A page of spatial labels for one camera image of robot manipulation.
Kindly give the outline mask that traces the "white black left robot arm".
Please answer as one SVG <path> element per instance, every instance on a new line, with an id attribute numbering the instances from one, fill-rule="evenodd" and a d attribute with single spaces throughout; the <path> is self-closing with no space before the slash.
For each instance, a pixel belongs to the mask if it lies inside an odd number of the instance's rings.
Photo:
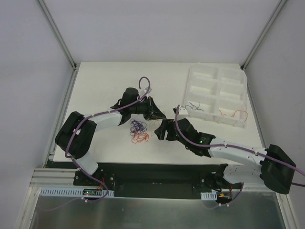
<path id="1" fill-rule="evenodd" d="M 166 116 L 148 96 L 151 88 L 136 89 L 129 87 L 122 98 L 108 111 L 85 117 L 72 112 L 55 137 L 55 144 L 72 159 L 76 166 L 85 172 L 84 180 L 91 186 L 100 182 L 98 164 L 89 153 L 95 132 L 119 126 L 130 120 L 132 115 L 143 115 L 147 121 L 165 119 Z"/>

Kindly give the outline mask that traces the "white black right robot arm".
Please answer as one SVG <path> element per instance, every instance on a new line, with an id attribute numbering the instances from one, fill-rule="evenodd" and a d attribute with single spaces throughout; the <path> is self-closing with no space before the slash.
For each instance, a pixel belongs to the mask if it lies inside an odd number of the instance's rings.
<path id="1" fill-rule="evenodd" d="M 230 160 L 236 165 L 222 164 L 214 175 L 219 188 L 230 184 L 263 184 L 270 190 L 288 194 L 296 164 L 277 145 L 268 148 L 234 145 L 211 134 L 197 131 L 186 119 L 164 119 L 155 130 L 159 140 L 178 141 L 197 156 Z"/>

